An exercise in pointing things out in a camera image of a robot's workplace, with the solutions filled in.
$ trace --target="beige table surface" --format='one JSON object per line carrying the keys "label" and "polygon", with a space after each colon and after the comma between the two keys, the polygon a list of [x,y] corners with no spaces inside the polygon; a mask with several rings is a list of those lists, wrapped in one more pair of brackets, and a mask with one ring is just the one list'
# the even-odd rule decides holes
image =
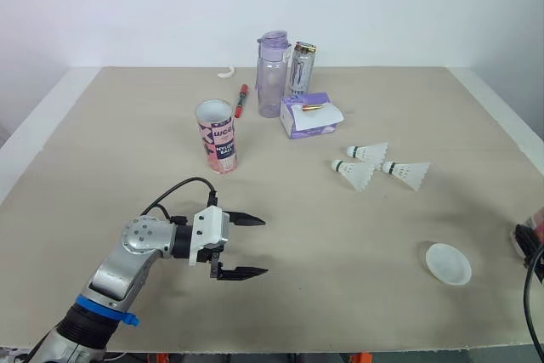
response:
{"label": "beige table surface", "polygon": [[[236,124],[239,168],[212,173],[193,110],[237,99],[254,70],[104,69],[0,207],[0,344],[32,346],[59,321],[126,221],[189,176],[219,206],[258,215],[234,227],[226,266],[269,273],[212,281],[205,264],[161,260],[110,349],[355,351],[528,343],[524,267],[509,232],[544,202],[542,176],[469,92],[440,68],[318,69],[312,90],[344,112],[333,134],[289,140],[250,94]],[[398,162],[432,162],[419,192],[383,173],[355,192],[329,168],[348,145],[389,142]],[[206,199],[198,184],[172,214]],[[473,268],[446,286],[422,263],[429,242]],[[544,297],[532,312],[544,333]]]}

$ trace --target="pink paper cup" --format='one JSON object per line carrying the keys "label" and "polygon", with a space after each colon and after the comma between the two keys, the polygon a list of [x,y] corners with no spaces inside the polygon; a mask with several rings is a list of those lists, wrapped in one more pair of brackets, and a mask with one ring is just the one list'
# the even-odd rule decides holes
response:
{"label": "pink paper cup", "polygon": [[232,105],[222,99],[209,99],[195,109],[207,164],[216,173],[236,169],[235,127]]}

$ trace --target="energy drink can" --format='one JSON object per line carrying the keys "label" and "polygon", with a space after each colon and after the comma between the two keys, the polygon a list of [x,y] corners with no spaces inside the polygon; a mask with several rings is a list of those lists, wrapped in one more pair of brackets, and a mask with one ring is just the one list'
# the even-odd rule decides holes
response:
{"label": "energy drink can", "polygon": [[291,75],[289,89],[293,95],[306,94],[309,90],[309,80],[314,68],[315,51],[313,44],[297,42],[292,53]]}

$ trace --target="white shuttlecock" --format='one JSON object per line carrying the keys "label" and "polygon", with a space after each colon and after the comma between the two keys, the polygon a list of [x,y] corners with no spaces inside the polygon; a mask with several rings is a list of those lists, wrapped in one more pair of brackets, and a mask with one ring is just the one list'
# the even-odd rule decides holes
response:
{"label": "white shuttlecock", "polygon": [[385,162],[382,166],[382,172],[393,174],[413,190],[418,191],[422,185],[423,178],[427,174],[429,162],[425,163],[395,163]]}
{"label": "white shuttlecock", "polygon": [[356,157],[363,162],[372,162],[379,169],[385,159],[385,153],[388,151],[388,143],[370,145],[370,146],[349,146],[346,153],[350,157]]}
{"label": "white shuttlecock", "polygon": [[331,167],[335,172],[342,174],[357,191],[365,189],[374,173],[374,163],[350,163],[336,160],[332,161]]}

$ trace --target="blue ring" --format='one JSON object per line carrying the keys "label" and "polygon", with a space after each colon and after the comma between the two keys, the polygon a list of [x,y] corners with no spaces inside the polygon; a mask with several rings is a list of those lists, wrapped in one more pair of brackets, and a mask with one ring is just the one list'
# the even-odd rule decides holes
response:
{"label": "blue ring", "polygon": [[85,298],[83,295],[78,295],[76,298],[76,303],[79,306],[82,306],[85,309],[94,312],[95,314],[102,315],[106,318],[112,320],[118,320],[127,325],[137,326],[139,324],[139,319],[134,314],[129,314],[128,312],[119,312],[118,310],[106,308],[105,306],[100,305],[94,301],[91,301],[88,298]]}

